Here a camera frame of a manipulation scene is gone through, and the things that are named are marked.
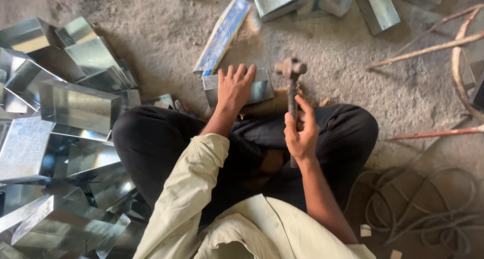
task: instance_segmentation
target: hand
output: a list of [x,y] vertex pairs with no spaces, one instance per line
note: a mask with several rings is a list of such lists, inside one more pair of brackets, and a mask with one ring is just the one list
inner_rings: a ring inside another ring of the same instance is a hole
[[235,115],[250,98],[252,81],[256,75],[257,67],[252,64],[247,71],[245,64],[240,64],[234,74],[234,66],[228,67],[228,73],[218,71],[218,104],[216,109],[233,112]]
[[316,124],[311,105],[299,95],[296,95],[296,101],[304,112],[300,116],[303,124],[299,127],[300,132],[297,132],[294,117],[292,114],[286,113],[284,134],[286,135],[287,148],[300,166],[303,162],[312,162],[316,159],[319,126]]

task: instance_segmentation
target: hammer head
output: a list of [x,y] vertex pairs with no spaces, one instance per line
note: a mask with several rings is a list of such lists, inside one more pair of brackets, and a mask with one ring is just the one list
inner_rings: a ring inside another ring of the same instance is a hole
[[287,78],[290,78],[293,74],[301,75],[307,71],[305,63],[299,62],[296,58],[285,58],[275,63],[274,71],[277,74],[282,74]]

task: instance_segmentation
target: shirt sleeve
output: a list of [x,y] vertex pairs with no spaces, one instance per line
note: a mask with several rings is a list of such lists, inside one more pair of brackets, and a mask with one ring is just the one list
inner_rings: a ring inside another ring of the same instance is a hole
[[166,179],[134,259],[190,258],[197,249],[202,209],[211,200],[229,141],[218,134],[196,136]]

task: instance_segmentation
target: man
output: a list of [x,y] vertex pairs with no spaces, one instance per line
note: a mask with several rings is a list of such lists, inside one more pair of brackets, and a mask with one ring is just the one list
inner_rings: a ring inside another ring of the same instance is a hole
[[[136,259],[374,258],[337,202],[375,145],[375,119],[351,105],[313,110],[297,96],[301,132],[288,113],[234,123],[255,73],[242,64],[219,71],[207,124],[156,107],[116,122],[119,157],[154,209]],[[298,169],[283,164],[285,149]],[[248,184],[261,176],[269,180]]]

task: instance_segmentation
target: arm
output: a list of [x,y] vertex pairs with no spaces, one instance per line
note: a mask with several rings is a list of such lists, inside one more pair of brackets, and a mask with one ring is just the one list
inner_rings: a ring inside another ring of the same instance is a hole
[[304,111],[302,131],[296,131],[294,117],[287,113],[284,134],[289,152],[294,156],[301,170],[307,214],[344,244],[357,244],[358,240],[338,207],[316,159],[319,127],[316,124],[314,110],[299,95],[296,96],[296,101]]
[[219,103],[199,136],[192,138],[166,179],[153,215],[133,258],[190,258],[197,250],[202,209],[211,200],[219,168],[228,155],[227,139],[237,113],[250,97],[256,67],[241,65],[234,75],[219,71]]

